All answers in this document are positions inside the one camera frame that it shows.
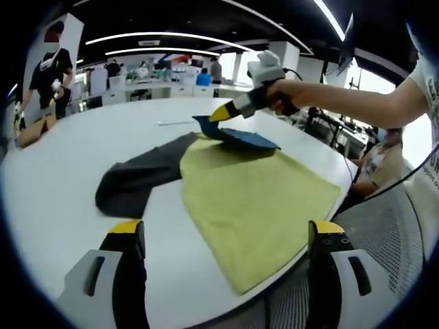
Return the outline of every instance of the ceiling light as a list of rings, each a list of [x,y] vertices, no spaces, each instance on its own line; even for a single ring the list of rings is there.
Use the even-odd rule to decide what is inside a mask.
[[[114,36],[105,36],[103,38],[90,40],[90,41],[87,41],[85,44],[91,45],[93,43],[97,43],[97,42],[101,42],[101,41],[105,41],[105,40],[126,38],[129,36],[182,36],[185,38],[195,38],[195,39],[202,39],[202,40],[207,40],[207,41],[218,42],[218,43],[222,43],[223,45],[228,45],[231,47],[240,48],[240,49],[243,49],[245,51],[254,51],[253,49],[238,45],[237,43],[233,43],[233,42],[228,42],[228,41],[224,41],[224,40],[220,40],[220,39],[216,39],[216,38],[210,38],[208,36],[197,36],[196,34],[177,33],[177,32],[135,32],[135,33],[116,34]]]
[[[11,91],[8,93],[8,97],[14,92],[14,90],[16,89],[16,87],[17,87],[18,85],[19,85],[19,84],[15,84],[15,85],[12,87]]]
[[[223,2],[227,2],[231,5],[234,5],[235,7],[241,8],[242,10],[245,10],[251,14],[254,14],[255,16],[258,16],[260,19],[263,19],[264,21],[270,23],[271,25],[275,26],[276,28],[278,28],[279,30],[281,30],[283,33],[287,34],[290,38],[294,39],[299,45],[301,45],[303,48],[305,48],[309,55],[314,55],[314,53],[312,52],[312,50],[310,50],[310,48],[308,48],[308,46],[306,46],[305,43],[303,43],[302,41],[300,41],[296,36],[294,36],[293,34],[291,34],[288,30],[286,30],[285,28],[281,27],[278,23],[276,23],[275,21],[273,21],[272,19],[269,19],[267,16],[262,15],[260,12],[257,12],[256,10],[253,10],[249,7],[246,7],[240,3],[237,3],[236,1],[233,0],[221,0]]]
[[[322,10],[322,13],[327,17],[329,23],[331,24],[332,28],[334,29],[335,33],[338,35],[341,41],[344,41],[344,32],[342,28],[340,27],[340,24],[335,19],[334,15],[332,15],[332,12],[328,9],[327,5],[324,4],[323,0],[313,0],[316,5]]]
[[[213,53],[212,51],[196,50],[196,49],[185,49],[185,48],[168,48],[168,47],[156,47],[156,48],[134,48],[125,50],[116,50],[105,53],[108,55],[115,55],[116,53],[130,53],[132,51],[184,51],[187,53],[203,53],[204,55],[219,56],[218,53]]]
[[[86,3],[86,2],[89,2],[90,0],[81,0],[81,1],[78,1],[77,3],[75,3],[74,5],[73,5],[73,7],[76,7],[76,6],[78,6],[78,5],[82,5],[83,3]]]

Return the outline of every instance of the black cable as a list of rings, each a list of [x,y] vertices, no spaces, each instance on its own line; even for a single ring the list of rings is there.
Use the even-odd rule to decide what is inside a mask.
[[[375,193],[374,195],[371,195],[370,197],[365,198],[362,202],[363,203],[365,201],[368,201],[370,199],[373,199],[375,197],[380,196],[381,194],[389,191],[390,189],[394,188],[396,185],[399,185],[402,182],[405,182],[406,180],[408,180],[409,178],[411,178],[415,173],[417,173],[420,169],[422,169],[422,167],[424,167],[427,162],[430,161],[430,158],[437,152],[439,151],[439,143],[432,149],[432,151],[430,152],[430,154],[425,158],[425,160],[423,161],[423,163],[421,163],[419,166],[417,166],[415,169],[413,169],[412,171],[410,171],[405,177],[401,178],[398,182],[393,183],[392,185],[390,185],[389,187],[383,189],[382,191],[379,191],[378,193]]]
[[[284,68],[283,71],[284,71],[285,73],[286,73],[286,72],[292,72],[292,73],[294,73],[295,75],[297,75],[297,77],[298,77],[300,80],[303,81],[302,77],[299,75],[299,73],[295,72],[295,70],[291,70],[291,69],[286,69],[286,68]]]
[[[294,74],[295,74],[300,80],[303,81],[303,79],[302,79],[302,77],[300,76],[300,74],[297,73],[297,72],[295,72],[295,70],[291,70],[291,69],[283,69],[283,71],[284,71],[285,73],[286,73],[286,72],[292,72],[292,73],[294,73]],[[323,110],[322,110],[321,108],[318,108],[318,109],[319,109],[319,111],[322,113],[322,115],[327,116],[325,113],[323,113]],[[330,123],[328,123],[328,126],[329,126],[329,129],[332,131],[332,134],[335,136],[335,131],[333,130],[332,125],[331,125]],[[353,177],[353,174],[352,174],[351,168],[349,168],[348,160],[346,159],[345,156],[343,156],[343,159],[344,159],[344,163],[346,163],[346,167],[348,167],[349,175],[351,176],[351,182],[353,182],[353,181],[354,181],[354,177]]]
[[[323,110],[322,110],[321,108],[318,108],[318,109],[319,109],[319,111],[320,111],[324,116],[327,117],[327,115],[323,112]],[[331,125],[330,123],[328,123],[328,126],[329,126],[329,129],[332,131],[332,134],[335,136],[335,131],[333,130],[332,125]],[[348,168],[349,175],[350,175],[350,177],[351,177],[351,182],[353,182],[353,181],[354,181],[354,176],[353,176],[353,174],[352,174],[351,168],[349,168],[349,164],[348,164],[348,160],[346,159],[346,156],[343,155],[343,159],[344,159],[344,163],[346,163],[346,167]]]

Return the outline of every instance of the black t-shirt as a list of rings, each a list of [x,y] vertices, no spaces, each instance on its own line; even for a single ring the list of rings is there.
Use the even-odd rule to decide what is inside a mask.
[[[51,54],[47,53],[43,61],[48,60],[50,57]],[[49,106],[50,100],[54,95],[54,91],[52,90],[53,82],[55,79],[62,82],[64,79],[63,73],[69,74],[69,69],[71,69],[73,65],[70,60],[69,51],[64,48],[60,49],[51,67],[41,71],[40,64],[41,62],[36,65],[29,89],[38,91],[40,94],[40,107],[44,109]]]
[[[108,77],[116,77],[121,71],[121,67],[119,64],[111,62],[110,64],[105,66],[108,71]]]

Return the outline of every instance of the yellow cloth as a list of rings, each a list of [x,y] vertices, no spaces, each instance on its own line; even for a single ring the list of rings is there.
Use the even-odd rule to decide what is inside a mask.
[[[234,151],[199,139],[183,156],[183,199],[224,275],[243,294],[307,243],[340,188],[279,150]]]

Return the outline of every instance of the desk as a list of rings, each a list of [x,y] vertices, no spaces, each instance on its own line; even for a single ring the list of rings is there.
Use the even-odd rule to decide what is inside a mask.
[[[11,234],[24,265],[50,300],[62,293],[72,266],[99,248],[107,231],[121,221],[95,207],[95,191],[107,169],[200,131],[195,121],[168,126],[159,121],[188,121],[227,101],[156,99],[105,106],[64,118],[37,143],[7,154],[2,187]],[[329,217],[334,215],[351,185],[343,156],[262,111],[221,126],[260,133],[340,186],[342,194]],[[355,175],[357,167],[348,164]],[[143,217],[145,306],[152,329],[185,328],[227,313],[278,280],[306,251],[304,247],[276,274],[236,296],[186,211],[181,190],[181,180],[154,188]]]
[[[103,93],[95,94],[95,95],[87,95],[82,96],[80,99],[76,99],[76,101],[86,101],[88,99],[94,98],[94,97],[105,97],[109,95],[115,95],[119,93],[131,93],[135,90],[147,90],[147,89],[163,89],[166,90],[166,93],[163,93],[164,97],[161,98],[168,98],[170,95],[170,89],[172,88],[193,88],[193,85],[186,85],[181,84],[180,82],[148,82],[148,83],[131,83],[126,84],[121,90],[106,90]],[[243,86],[230,86],[227,84],[211,84],[210,86],[206,86],[203,88],[212,88],[219,91],[219,97],[223,98],[236,98],[237,96],[240,96],[248,91],[250,91],[251,87],[243,87]]]
[[[143,79],[131,80],[131,84],[150,84],[152,82],[160,82],[161,80],[156,77],[146,77]]]
[[[324,122],[326,122],[328,125],[335,126],[335,131],[333,131],[333,138],[331,139],[331,142],[329,143],[330,147],[335,146],[335,142],[337,141],[338,135],[341,132],[348,138],[348,142],[351,140],[355,140],[356,143],[360,143],[361,145],[366,145],[368,142],[368,136],[366,134],[360,134],[356,132],[355,130],[351,129],[346,125],[346,123],[343,120],[340,120],[338,118],[331,117],[327,114],[323,114],[318,110],[314,110],[313,112],[309,113],[308,121],[307,121],[307,127],[310,126],[314,118],[322,119]]]

